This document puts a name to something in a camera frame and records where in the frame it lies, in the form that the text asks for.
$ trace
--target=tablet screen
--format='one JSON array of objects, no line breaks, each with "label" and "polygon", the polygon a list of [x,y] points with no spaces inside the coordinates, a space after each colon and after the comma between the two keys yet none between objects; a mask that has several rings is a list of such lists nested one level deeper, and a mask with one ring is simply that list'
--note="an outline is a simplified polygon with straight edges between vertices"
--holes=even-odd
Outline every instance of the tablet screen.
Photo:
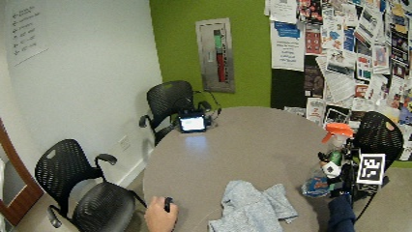
[{"label": "tablet screen", "polygon": [[206,119],[205,117],[181,118],[181,127],[183,131],[205,131]]}]

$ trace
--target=white wall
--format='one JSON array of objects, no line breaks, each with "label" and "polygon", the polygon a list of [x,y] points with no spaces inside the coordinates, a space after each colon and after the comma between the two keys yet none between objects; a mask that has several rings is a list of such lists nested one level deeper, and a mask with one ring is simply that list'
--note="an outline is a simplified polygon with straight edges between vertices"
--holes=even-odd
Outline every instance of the white wall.
[{"label": "white wall", "polygon": [[[0,34],[0,102],[17,98],[0,106],[0,117],[31,173],[47,149],[75,138],[90,160],[99,153],[118,157],[118,164],[103,168],[110,181],[126,186],[153,150],[151,131],[138,120],[149,109],[146,92],[162,82],[150,1],[38,1],[45,3],[50,49],[7,67]],[[125,135],[127,151],[119,145]]]}]

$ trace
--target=tablet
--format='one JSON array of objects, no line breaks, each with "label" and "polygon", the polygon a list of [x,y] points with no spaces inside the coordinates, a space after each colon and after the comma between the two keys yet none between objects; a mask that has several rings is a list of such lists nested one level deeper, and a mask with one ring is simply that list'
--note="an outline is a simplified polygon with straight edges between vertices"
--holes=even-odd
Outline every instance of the tablet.
[{"label": "tablet", "polygon": [[181,132],[206,132],[207,123],[206,115],[203,112],[191,112],[179,114]]}]

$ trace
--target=chair armrest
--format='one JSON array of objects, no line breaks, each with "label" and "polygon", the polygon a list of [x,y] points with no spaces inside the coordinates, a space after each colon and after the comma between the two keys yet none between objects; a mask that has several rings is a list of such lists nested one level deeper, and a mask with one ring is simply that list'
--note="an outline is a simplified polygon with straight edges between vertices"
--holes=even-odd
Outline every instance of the chair armrest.
[{"label": "chair armrest", "polygon": [[199,102],[198,108],[202,108],[202,106],[205,107],[206,112],[210,112],[210,111],[211,111],[211,105],[210,105],[210,103],[209,103],[207,101],[201,101],[201,102]]},{"label": "chair armrest", "polygon": [[54,210],[57,210],[59,212],[59,208],[55,205],[51,205],[50,208],[49,208],[49,218],[50,218],[53,226],[55,228],[61,228],[62,222],[57,218],[57,214],[55,214]]},{"label": "chair armrest", "polygon": [[141,120],[139,120],[139,126],[141,126],[142,128],[146,128],[146,127],[147,127],[147,125],[146,125],[146,120],[149,120],[149,121],[150,121],[150,124],[153,125],[153,120],[151,120],[150,116],[149,116],[149,115],[143,115],[143,116],[141,117]]},{"label": "chair armrest", "polygon": [[113,165],[115,165],[117,162],[118,162],[118,159],[113,155],[109,155],[109,154],[101,154],[99,156],[97,156],[97,158],[94,159],[94,162],[95,162],[97,166],[99,166],[99,164],[98,164],[99,160],[107,161]]}]

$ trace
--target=green wall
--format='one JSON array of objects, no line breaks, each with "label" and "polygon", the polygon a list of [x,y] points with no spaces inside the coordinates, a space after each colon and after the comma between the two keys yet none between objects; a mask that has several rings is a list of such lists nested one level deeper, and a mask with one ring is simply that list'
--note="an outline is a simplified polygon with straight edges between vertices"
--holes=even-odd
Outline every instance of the green wall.
[{"label": "green wall", "polygon": [[230,17],[237,93],[215,93],[222,106],[271,106],[270,18],[265,0],[151,0],[165,82],[183,79],[203,90],[197,21]]}]

